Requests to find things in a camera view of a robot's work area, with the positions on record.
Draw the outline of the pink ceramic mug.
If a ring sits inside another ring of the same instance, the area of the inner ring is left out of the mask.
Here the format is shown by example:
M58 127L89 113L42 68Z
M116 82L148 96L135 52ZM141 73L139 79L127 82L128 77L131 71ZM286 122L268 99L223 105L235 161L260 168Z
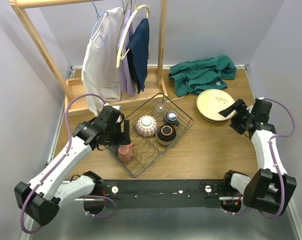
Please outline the pink ceramic mug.
M121 145L118 148L118 158L121 162L127 164L133 158L133 148L135 144Z

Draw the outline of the cream round plate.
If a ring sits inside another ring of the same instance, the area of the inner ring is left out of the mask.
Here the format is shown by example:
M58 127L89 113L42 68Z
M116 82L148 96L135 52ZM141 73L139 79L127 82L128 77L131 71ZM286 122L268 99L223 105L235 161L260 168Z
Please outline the cream round plate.
M203 91L196 101L199 112L213 120L230 119L235 114L235 111L226 118L219 115L218 112L233 103L235 103L235 100L228 93L218 89Z

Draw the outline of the dark red rimmed plate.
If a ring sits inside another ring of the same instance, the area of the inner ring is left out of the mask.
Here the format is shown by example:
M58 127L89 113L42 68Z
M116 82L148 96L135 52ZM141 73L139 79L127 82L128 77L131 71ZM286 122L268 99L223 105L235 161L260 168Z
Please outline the dark red rimmed plate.
M212 119L210 119L210 118L207 118L206 116L204 116L204 115L202 115L201 114L201 116L205 119L205 120L207 120L207 121L209 121L209 122L215 122L215 123L218 123L218 122L225 122L225 121L227 121L228 119L222 119L222 120L212 120Z

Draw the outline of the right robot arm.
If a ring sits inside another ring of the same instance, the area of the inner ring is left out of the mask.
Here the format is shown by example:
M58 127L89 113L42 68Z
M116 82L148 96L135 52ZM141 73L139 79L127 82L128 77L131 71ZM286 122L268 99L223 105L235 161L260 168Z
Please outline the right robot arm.
M240 135L248 133L258 166L252 178L232 170L227 172L221 191L227 196L239 192L246 207L258 210L268 219L284 213L297 186L296 179L289 176L283 167L277 150L276 140L282 135L269 123L273 103L274 100L261 97L248 107L242 99L238 99L219 112L224 117L235 112L230 127Z

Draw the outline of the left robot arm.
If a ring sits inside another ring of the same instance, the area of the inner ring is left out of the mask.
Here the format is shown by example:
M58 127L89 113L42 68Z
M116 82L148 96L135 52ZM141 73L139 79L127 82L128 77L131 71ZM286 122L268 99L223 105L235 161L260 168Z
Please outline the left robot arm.
M65 148L42 172L28 183L21 181L15 186L20 221L29 216L39 226L46 226L63 204L85 195L97 197L102 179L91 171L64 186L62 182L83 158L100 146L129 145L130 122L120 110L106 105L97 117L78 124L69 137Z

